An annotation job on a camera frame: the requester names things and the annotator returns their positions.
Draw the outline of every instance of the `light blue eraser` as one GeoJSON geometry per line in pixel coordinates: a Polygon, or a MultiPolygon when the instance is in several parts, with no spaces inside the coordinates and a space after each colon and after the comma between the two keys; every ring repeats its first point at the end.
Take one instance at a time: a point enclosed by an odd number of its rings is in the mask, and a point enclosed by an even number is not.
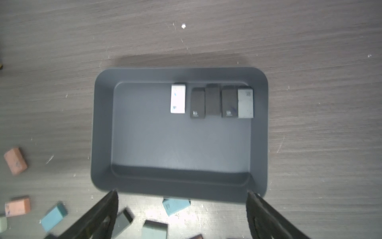
{"type": "Polygon", "coordinates": [[[62,203],[57,204],[46,216],[41,219],[41,225],[46,232],[54,228],[68,214],[62,203]]]}
{"type": "Polygon", "coordinates": [[[162,203],[167,215],[169,216],[191,205],[191,202],[189,200],[173,198],[164,199],[162,203]]]}
{"type": "Polygon", "coordinates": [[[167,227],[165,223],[146,220],[142,227],[141,239],[166,239],[167,227]]]}

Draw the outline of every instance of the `gray eraser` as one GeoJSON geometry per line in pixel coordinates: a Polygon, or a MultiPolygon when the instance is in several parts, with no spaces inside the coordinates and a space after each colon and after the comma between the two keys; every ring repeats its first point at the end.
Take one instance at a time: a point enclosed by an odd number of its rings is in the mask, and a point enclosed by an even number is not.
{"type": "Polygon", "coordinates": [[[220,87],[207,85],[206,87],[206,115],[221,115],[220,87]]]}
{"type": "Polygon", "coordinates": [[[116,238],[121,232],[123,232],[130,224],[133,222],[132,216],[124,209],[120,214],[118,214],[115,219],[114,229],[112,233],[112,238],[116,238]]]}
{"type": "Polygon", "coordinates": [[[238,117],[238,91],[237,89],[222,90],[222,117],[238,117]]]}
{"type": "Polygon", "coordinates": [[[238,89],[238,117],[253,118],[253,89],[238,89]]]}
{"type": "Polygon", "coordinates": [[[205,118],[204,88],[194,88],[191,92],[190,117],[192,119],[205,118]]]}
{"type": "Polygon", "coordinates": [[[146,220],[142,227],[141,239],[166,239],[168,225],[146,220]]]}

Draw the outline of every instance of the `black eraser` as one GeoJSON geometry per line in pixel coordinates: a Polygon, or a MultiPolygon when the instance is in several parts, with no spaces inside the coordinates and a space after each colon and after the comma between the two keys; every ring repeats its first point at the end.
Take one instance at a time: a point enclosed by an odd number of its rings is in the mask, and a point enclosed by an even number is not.
{"type": "Polygon", "coordinates": [[[206,115],[221,115],[220,87],[207,85],[206,87],[206,115]]]}
{"type": "Polygon", "coordinates": [[[222,117],[238,117],[238,91],[235,88],[222,89],[222,117]]]}
{"type": "Polygon", "coordinates": [[[205,92],[204,88],[194,88],[191,91],[190,117],[192,119],[204,119],[205,110],[205,92]]]}

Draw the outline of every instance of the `tray inner floor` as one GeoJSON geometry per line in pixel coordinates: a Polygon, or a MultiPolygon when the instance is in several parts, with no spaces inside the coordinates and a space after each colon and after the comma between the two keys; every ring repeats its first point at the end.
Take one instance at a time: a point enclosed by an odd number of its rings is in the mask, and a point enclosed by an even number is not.
{"type": "Polygon", "coordinates": [[[120,83],[114,90],[112,165],[212,172],[248,172],[250,119],[171,114],[171,83],[120,83]]]}

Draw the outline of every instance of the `wood grain surface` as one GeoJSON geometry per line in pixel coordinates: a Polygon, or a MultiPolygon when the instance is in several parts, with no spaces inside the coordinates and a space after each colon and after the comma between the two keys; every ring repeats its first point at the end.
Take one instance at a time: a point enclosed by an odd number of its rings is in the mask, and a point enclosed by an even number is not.
{"type": "MultiPolygon", "coordinates": [[[[0,152],[20,146],[29,168],[13,177],[0,160],[0,203],[29,195],[32,211],[0,237],[43,238],[59,200],[62,233],[105,194],[89,174],[103,69],[250,65],[269,81],[268,203],[313,239],[380,238],[381,12],[378,0],[1,0],[0,152]]],[[[135,221],[119,238],[140,238],[146,219],[169,223],[168,239],[250,238],[244,205],[192,201],[168,217],[161,200],[121,194],[135,221]]]]}

